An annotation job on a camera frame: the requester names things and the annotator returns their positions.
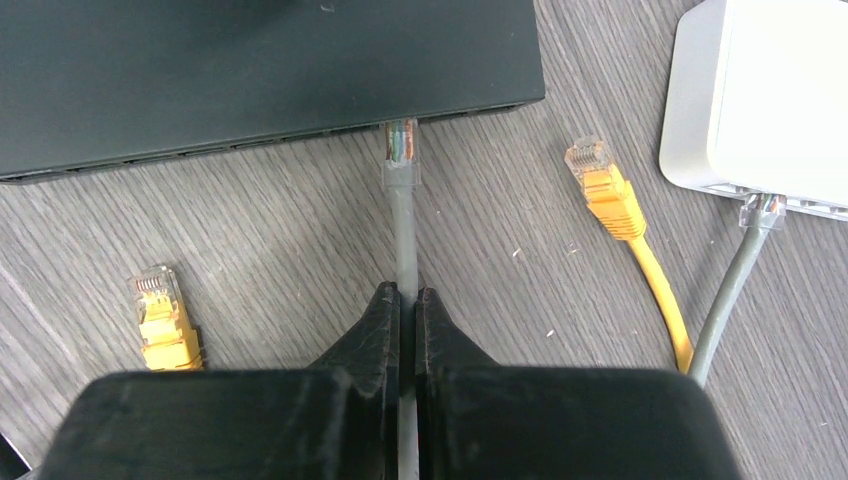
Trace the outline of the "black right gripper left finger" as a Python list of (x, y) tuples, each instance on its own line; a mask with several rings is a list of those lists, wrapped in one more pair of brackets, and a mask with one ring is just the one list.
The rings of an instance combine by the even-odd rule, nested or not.
[(394, 479), (400, 296), (300, 369), (124, 372), (75, 400), (43, 479)]

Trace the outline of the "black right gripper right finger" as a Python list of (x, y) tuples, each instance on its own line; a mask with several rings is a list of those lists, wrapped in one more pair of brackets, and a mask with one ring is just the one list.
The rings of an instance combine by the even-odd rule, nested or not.
[(673, 371), (501, 365), (436, 290), (415, 309), (424, 479), (737, 479), (702, 388)]

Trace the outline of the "dark grey foam pad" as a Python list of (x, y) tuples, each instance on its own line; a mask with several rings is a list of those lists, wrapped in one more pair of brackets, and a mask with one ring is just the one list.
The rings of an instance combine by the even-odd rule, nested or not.
[(530, 1), (5, 1), (19, 183), (541, 100)]

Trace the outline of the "white network switch box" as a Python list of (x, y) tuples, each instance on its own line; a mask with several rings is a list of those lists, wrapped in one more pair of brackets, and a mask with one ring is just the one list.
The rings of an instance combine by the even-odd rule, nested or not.
[(704, 1), (676, 28), (658, 153), (672, 184), (847, 217), (847, 5)]

